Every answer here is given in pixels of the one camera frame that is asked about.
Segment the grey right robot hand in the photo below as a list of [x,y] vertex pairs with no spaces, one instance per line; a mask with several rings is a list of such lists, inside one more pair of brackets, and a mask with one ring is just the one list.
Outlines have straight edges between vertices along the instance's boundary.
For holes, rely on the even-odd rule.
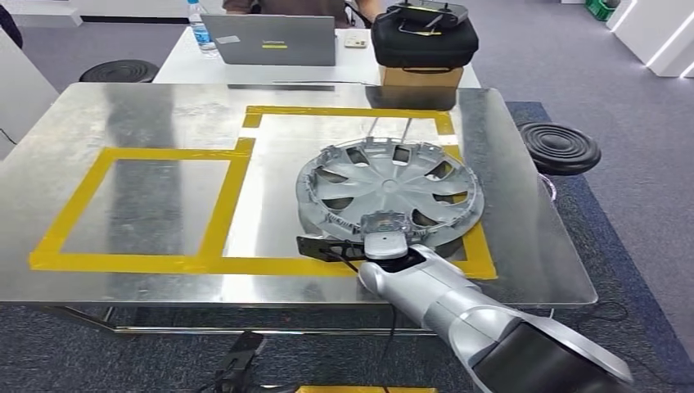
[[412,223],[404,213],[377,211],[361,218],[355,241],[298,236],[301,255],[325,262],[368,261],[383,267],[408,260]]

